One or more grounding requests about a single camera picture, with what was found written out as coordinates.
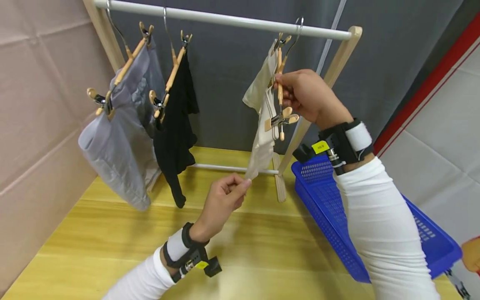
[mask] blue basket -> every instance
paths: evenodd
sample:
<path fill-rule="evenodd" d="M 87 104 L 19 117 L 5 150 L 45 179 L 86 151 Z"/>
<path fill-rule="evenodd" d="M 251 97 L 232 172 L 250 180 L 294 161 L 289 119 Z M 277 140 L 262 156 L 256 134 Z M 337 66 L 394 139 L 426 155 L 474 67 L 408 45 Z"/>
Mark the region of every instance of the blue basket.
<path fill-rule="evenodd" d="M 359 282 L 370 283 L 367 270 L 348 236 L 347 218 L 327 156 L 316 156 L 305 164 L 292 165 L 295 190 L 341 261 Z M 405 198 L 419 229 L 422 248 L 432 278 L 441 275 L 462 257 L 458 244 L 412 202 Z"/>

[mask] gray backdrop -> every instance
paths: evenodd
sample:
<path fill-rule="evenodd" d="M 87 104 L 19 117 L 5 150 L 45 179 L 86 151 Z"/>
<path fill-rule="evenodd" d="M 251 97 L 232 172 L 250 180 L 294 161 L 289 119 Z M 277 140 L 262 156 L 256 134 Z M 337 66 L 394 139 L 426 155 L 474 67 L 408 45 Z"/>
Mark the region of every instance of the gray backdrop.
<path fill-rule="evenodd" d="M 152 5 L 164 1 L 137 0 Z M 364 0 L 347 1 L 339 29 L 363 27 L 363 35 L 334 87 L 338 97 L 355 117 L 367 124 L 376 139 L 410 88 L 435 43 L 462 0 Z M 305 25 L 330 28 L 339 0 L 170 0 L 168 7 L 233 16 L 294 23 L 303 15 Z M 162 73 L 172 68 L 169 41 L 163 18 L 112 12 L 113 21 L 134 49 L 141 39 L 138 22 L 155 26 L 154 39 Z M 200 114 L 191 116 L 197 145 L 250 151 L 257 129 L 256 112 L 242 96 L 259 71 L 276 33 L 245 28 L 167 19 L 176 52 L 180 30 L 193 33 L 189 61 Z M 316 69 L 325 40 L 301 37 L 289 55 L 285 72 Z M 338 48 L 333 42 L 324 70 Z M 286 140 L 276 151 L 284 153 L 294 128 L 286 129 Z M 318 130 L 312 126 L 305 140 L 314 142 Z"/>

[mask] yellow wooden surface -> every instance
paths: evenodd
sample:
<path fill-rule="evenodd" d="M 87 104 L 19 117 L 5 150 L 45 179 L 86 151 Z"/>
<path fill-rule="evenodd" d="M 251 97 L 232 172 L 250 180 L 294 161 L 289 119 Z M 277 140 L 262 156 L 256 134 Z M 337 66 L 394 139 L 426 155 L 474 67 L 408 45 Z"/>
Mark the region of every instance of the yellow wooden surface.
<path fill-rule="evenodd" d="M 244 167 L 249 152 L 194 147 L 197 162 Z M 100 299 L 126 272 L 151 255 L 187 221 L 195 221 L 210 183 L 227 173 L 187 168 L 179 175 L 187 203 L 175 207 L 162 177 L 152 207 L 138 212 L 97 178 L 4 296 L 20 299 Z M 260 175 L 245 202 L 208 245 L 223 272 L 194 269 L 163 299 L 373 299 L 355 282 L 309 217 L 285 172 L 287 201 L 276 200 L 275 179 Z M 446 277 L 442 299 L 460 299 Z"/>

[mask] hand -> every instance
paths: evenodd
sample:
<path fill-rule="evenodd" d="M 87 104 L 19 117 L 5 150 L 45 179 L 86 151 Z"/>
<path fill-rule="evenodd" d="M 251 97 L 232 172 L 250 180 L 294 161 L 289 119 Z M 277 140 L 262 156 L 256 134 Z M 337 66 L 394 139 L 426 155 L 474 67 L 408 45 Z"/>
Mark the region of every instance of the hand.
<path fill-rule="evenodd" d="M 197 242 L 206 242 L 219 233 L 234 210 L 245 198 L 250 179 L 233 173 L 212 183 L 200 217 L 190 229 L 190 237 Z"/>
<path fill-rule="evenodd" d="M 283 105 L 292 107 L 306 120 L 321 129 L 343 122 L 352 122 L 348 110 L 335 96 L 323 79 L 312 70 L 299 70 L 277 74 L 277 83 L 283 85 Z"/>

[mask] wooden clothes rack frame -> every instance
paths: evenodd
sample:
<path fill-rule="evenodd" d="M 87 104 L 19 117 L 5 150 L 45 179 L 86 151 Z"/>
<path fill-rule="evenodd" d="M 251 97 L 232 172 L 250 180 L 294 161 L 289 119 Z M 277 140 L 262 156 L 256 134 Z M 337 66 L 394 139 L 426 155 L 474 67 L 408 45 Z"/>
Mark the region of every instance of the wooden clothes rack frame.
<path fill-rule="evenodd" d="M 113 71 L 125 65 L 125 59 L 120 51 L 120 47 L 115 38 L 113 29 L 108 21 L 105 9 L 107 8 L 108 0 L 83 0 L 87 12 L 92 20 L 95 30 L 100 38 L 105 52 L 107 53 L 108 60 L 112 65 Z M 123 2 L 119 0 L 111 0 L 110 9 L 114 11 L 132 12 L 145 15 L 154 15 L 163 17 L 163 7 Z M 175 8 L 167 8 L 168 17 L 174 19 L 183 19 L 190 21 L 198 21 L 204 23 L 213 23 L 227 26 L 244 27 L 258 30 L 266 30 L 273 32 L 283 32 L 285 34 L 299 34 L 299 26 L 295 24 L 271 22 L 265 20 L 249 19 L 228 15 L 221 15 L 208 12 L 197 12 Z M 352 54 L 355 46 L 357 45 L 362 34 L 362 28 L 358 26 L 352 26 L 348 31 L 333 30 L 327 28 L 318 28 L 311 26 L 304 26 L 301 31 L 302 36 L 313 36 L 328 38 L 333 40 L 342 40 L 340 47 L 338 48 L 332 63 L 330 64 L 328 71 L 324 77 L 326 84 L 332 87 L 335 84 L 338 76 L 343 70 L 343 67 L 347 63 L 350 55 Z M 283 179 L 283 173 L 289 165 L 293 157 L 293 151 L 300 145 L 303 137 L 305 136 L 310 122 L 301 118 L 298 121 L 293 137 L 288 145 L 288 149 L 280 160 L 280 156 L 274 153 L 273 165 L 274 169 L 261 170 L 260 173 L 270 174 L 275 176 L 276 190 L 279 202 L 284 202 L 287 198 L 287 192 L 285 188 L 285 181 Z M 247 168 L 231 167 L 231 166 L 218 166 L 208 164 L 195 164 L 192 167 L 205 168 L 222 171 L 232 172 L 246 172 Z"/>

